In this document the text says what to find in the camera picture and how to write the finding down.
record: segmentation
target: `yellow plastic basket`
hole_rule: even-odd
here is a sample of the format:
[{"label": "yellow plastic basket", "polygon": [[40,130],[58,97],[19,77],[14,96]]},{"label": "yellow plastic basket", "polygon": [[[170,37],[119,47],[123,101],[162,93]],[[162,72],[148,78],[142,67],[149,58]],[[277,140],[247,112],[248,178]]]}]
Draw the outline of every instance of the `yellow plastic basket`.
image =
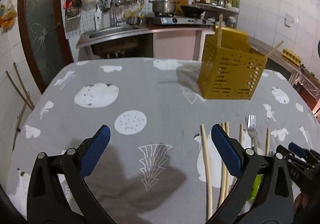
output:
[{"label": "yellow plastic basket", "polygon": [[251,48],[246,33],[223,27],[221,46],[215,34],[206,39],[198,78],[205,99],[249,100],[260,80],[267,58]]}]

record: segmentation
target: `gray tablecloth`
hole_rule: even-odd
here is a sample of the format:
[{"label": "gray tablecloth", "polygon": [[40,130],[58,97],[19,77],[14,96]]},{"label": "gray tablecloth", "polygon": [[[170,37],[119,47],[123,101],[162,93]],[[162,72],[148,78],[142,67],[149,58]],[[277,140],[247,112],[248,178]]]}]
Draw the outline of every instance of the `gray tablecloth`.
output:
[{"label": "gray tablecloth", "polygon": [[[214,208],[221,158],[210,140],[216,123],[230,122],[230,135],[249,114],[257,116],[258,147],[292,141],[320,151],[319,124],[288,81],[264,70],[248,100],[204,100],[196,81],[199,62],[144,58],[95,60],[65,67],[51,82],[17,137],[7,193],[22,214],[30,174],[39,152],[77,148],[102,124],[111,141],[85,181],[117,223],[204,223],[206,183],[199,137],[209,136]],[[245,133],[244,147],[251,140]],[[70,189],[60,176],[67,199]],[[299,190],[294,187],[295,196]]]}]

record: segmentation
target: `fork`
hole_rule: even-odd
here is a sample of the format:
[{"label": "fork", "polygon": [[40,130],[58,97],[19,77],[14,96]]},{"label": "fork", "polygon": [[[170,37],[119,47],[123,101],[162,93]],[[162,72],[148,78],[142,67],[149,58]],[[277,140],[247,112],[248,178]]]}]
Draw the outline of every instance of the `fork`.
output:
[{"label": "fork", "polygon": [[248,135],[251,137],[251,140],[252,140],[252,143],[253,143],[253,146],[254,146],[253,150],[257,153],[257,140],[256,140],[256,137],[257,137],[257,125],[256,125],[256,116],[255,115],[250,114],[248,116],[247,129],[248,129]]}]

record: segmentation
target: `cooking pot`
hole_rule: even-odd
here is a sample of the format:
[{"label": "cooking pot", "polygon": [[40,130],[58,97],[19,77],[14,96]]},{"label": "cooking pot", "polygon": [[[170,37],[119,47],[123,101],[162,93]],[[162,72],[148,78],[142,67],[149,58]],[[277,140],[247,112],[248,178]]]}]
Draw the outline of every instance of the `cooking pot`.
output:
[{"label": "cooking pot", "polygon": [[173,14],[176,11],[176,2],[174,0],[154,0],[152,3],[152,12],[155,15]]}]

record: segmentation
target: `blue gripper pad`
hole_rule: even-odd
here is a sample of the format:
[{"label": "blue gripper pad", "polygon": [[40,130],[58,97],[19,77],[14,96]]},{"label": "blue gripper pad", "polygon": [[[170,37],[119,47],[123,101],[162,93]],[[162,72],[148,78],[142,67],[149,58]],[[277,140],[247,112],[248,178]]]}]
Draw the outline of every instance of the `blue gripper pad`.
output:
[{"label": "blue gripper pad", "polygon": [[219,124],[215,124],[212,127],[211,138],[230,174],[239,179],[242,176],[241,158],[234,150],[229,137]]},{"label": "blue gripper pad", "polygon": [[307,156],[305,150],[301,148],[300,146],[296,145],[295,143],[291,142],[288,145],[288,149],[292,151],[294,154],[296,154],[300,158],[304,158]]},{"label": "blue gripper pad", "polygon": [[110,128],[105,126],[90,147],[84,153],[80,160],[80,177],[83,179],[85,176],[92,174],[95,166],[97,165],[102,153],[106,149],[110,141]]}]

